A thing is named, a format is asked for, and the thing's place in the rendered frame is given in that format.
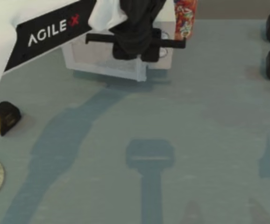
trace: black and yellow tape measure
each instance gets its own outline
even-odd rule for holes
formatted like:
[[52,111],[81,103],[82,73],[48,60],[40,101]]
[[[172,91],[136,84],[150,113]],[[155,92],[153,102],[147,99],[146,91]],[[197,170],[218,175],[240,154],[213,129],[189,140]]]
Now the black and yellow tape measure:
[[13,104],[4,101],[0,103],[0,135],[4,136],[21,120],[20,110]]

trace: table surface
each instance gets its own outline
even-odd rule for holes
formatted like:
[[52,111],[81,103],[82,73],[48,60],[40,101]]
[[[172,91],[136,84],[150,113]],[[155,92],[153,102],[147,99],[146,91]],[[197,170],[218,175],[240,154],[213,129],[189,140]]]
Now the table surface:
[[270,224],[262,20],[198,20],[169,71],[135,83],[56,50],[3,77],[0,224]]

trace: snack bag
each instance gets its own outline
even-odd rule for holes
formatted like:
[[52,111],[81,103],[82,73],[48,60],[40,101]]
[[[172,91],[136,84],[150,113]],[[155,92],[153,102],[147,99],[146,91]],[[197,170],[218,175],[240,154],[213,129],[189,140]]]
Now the snack bag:
[[176,40],[190,38],[192,35],[197,0],[174,0],[176,11]]

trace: red letter x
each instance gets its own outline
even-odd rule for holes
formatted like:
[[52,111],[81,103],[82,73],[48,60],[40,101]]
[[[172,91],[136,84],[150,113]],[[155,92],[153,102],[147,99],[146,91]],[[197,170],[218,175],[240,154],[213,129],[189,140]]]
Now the red letter x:
[[69,22],[69,25],[71,27],[74,27],[75,25],[79,24],[78,19],[79,19],[79,14],[76,14],[75,16],[72,16],[71,21]]

